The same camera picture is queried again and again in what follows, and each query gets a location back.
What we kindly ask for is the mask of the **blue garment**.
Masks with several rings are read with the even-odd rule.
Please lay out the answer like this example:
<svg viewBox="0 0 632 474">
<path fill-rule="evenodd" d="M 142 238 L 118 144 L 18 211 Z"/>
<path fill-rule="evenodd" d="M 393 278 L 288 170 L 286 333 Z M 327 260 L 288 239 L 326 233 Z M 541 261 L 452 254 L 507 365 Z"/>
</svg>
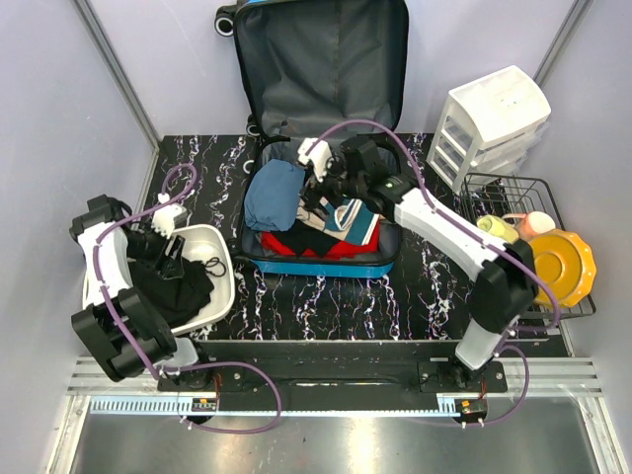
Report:
<svg viewBox="0 0 632 474">
<path fill-rule="evenodd" d="M 255 175 L 246 192 L 246 226 L 255 231 L 287 231 L 295 221 L 305 171 L 273 159 Z"/>
</svg>

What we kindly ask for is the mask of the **blue fish print suitcase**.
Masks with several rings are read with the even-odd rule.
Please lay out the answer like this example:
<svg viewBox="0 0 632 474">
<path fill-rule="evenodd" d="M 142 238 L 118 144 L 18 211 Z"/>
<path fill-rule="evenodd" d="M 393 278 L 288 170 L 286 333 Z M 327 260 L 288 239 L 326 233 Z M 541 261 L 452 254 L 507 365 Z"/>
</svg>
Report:
<svg viewBox="0 0 632 474">
<path fill-rule="evenodd" d="M 262 137 L 253 170 L 294 163 L 306 138 L 346 119 L 395 129 L 403 108 L 409 11 L 403 1 L 235 1 L 217 9 L 233 38 Z"/>
</svg>

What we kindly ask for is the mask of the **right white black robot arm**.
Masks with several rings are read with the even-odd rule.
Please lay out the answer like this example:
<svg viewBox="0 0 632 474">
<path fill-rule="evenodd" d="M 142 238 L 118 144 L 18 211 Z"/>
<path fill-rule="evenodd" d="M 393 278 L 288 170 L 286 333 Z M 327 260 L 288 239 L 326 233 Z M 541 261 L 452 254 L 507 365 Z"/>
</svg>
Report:
<svg viewBox="0 0 632 474">
<path fill-rule="evenodd" d="M 356 198 L 371 212 L 429 241 L 467 274 L 473 283 L 470 322 L 438 378 L 460 391 L 474 389 L 509 325 L 538 293 L 530 278 L 534 263 L 528 244 L 508 243 L 479 229 L 405 176 L 392 173 L 375 141 L 366 136 L 344 141 L 338 154 L 326 141 L 306 138 L 298 147 L 297 162 L 310 172 L 308 208 L 321 209 L 323 199 L 339 206 Z"/>
</svg>

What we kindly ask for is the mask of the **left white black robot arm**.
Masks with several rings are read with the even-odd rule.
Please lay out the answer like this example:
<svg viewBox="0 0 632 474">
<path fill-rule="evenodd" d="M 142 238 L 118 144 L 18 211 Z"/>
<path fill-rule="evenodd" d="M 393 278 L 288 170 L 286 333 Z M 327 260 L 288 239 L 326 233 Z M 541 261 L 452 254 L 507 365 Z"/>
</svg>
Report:
<svg viewBox="0 0 632 474">
<path fill-rule="evenodd" d="M 205 264 L 184 257 L 186 240 L 174 232 L 185 212 L 162 194 L 142 223 L 126 203 L 101 195 L 72 221 L 71 237 L 86 262 L 83 308 L 72 315 L 72 329 L 114 382 L 144 370 L 179 370 L 194 391 L 212 381 L 213 367 L 196 344 L 174 334 L 214 290 Z"/>
</svg>

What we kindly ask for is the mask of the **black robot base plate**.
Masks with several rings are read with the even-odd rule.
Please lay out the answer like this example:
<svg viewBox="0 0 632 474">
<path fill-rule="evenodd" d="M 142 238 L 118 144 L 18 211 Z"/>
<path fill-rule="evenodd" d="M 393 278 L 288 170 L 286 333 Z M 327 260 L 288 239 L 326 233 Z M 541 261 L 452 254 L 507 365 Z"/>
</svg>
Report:
<svg viewBox="0 0 632 474">
<path fill-rule="evenodd" d="M 210 341 L 200 343 L 201 362 L 248 362 L 282 386 L 386 386 L 423 393 L 506 393 L 509 369 L 497 358 L 483 368 L 467 371 L 457 361 L 454 341 Z M 561 336 L 509 340 L 528 359 L 530 376 L 542 360 L 571 358 Z M 242 367 L 210 370 L 219 375 L 223 392 L 254 389 L 261 377 Z M 158 382 L 160 392 L 202 391 L 212 388 L 211 375 L 182 374 Z"/>
</svg>

